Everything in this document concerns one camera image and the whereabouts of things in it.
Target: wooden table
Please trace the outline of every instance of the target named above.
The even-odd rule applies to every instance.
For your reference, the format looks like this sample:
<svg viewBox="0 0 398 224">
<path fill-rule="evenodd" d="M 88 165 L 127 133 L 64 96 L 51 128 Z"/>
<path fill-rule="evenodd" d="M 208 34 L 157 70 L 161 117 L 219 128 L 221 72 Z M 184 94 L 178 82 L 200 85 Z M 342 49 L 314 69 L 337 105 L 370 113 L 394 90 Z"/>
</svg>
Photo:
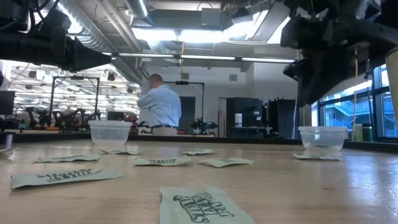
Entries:
<svg viewBox="0 0 398 224">
<path fill-rule="evenodd" d="M 398 156 L 343 150 L 344 161 L 299 161 L 302 146 L 128 142 L 142 157 L 167 158 L 212 149 L 188 167 L 134 167 L 135 156 L 102 154 L 98 162 L 32 164 L 39 156 L 100 153 L 91 141 L 17 144 L 0 156 L 0 223 L 159 223 L 159 187 L 216 185 L 256 223 L 398 223 Z M 214 168 L 210 157 L 254 159 Z M 11 190 L 12 174 L 60 169 L 121 169 L 124 177 Z"/>
</svg>

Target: monitor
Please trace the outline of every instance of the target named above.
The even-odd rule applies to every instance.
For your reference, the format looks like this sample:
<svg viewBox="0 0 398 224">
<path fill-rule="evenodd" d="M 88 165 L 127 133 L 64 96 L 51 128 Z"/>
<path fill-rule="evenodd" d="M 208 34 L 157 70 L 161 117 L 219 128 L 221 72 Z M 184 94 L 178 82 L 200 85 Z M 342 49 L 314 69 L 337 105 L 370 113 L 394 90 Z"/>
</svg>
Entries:
<svg viewBox="0 0 398 224">
<path fill-rule="evenodd" d="M 0 115 L 11 115 L 14 111 L 15 91 L 0 91 Z"/>
</svg>

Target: light blue shirt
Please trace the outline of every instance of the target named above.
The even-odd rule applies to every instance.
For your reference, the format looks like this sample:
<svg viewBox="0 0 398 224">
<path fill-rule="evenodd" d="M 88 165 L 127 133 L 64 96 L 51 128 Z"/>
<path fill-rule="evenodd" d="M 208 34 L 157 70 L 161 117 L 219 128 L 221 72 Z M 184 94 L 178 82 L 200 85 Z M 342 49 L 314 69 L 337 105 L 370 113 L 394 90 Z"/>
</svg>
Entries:
<svg viewBox="0 0 398 224">
<path fill-rule="evenodd" d="M 151 89 L 139 98 L 137 105 L 152 114 L 151 126 L 169 125 L 178 127 L 181 118 L 180 97 L 168 85 Z"/>
</svg>

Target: man's arm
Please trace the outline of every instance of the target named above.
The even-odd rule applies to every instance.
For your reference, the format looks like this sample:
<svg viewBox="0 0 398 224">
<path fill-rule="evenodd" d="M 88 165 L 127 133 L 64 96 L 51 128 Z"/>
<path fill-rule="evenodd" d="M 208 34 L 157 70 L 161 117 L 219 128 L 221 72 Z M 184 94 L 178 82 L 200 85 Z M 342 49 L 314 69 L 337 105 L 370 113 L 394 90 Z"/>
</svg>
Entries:
<svg viewBox="0 0 398 224">
<path fill-rule="evenodd" d="M 151 92 L 149 92 L 146 95 L 142 95 L 137 102 L 137 106 L 140 107 L 141 109 L 148 109 L 154 105 L 155 101 Z"/>
</svg>

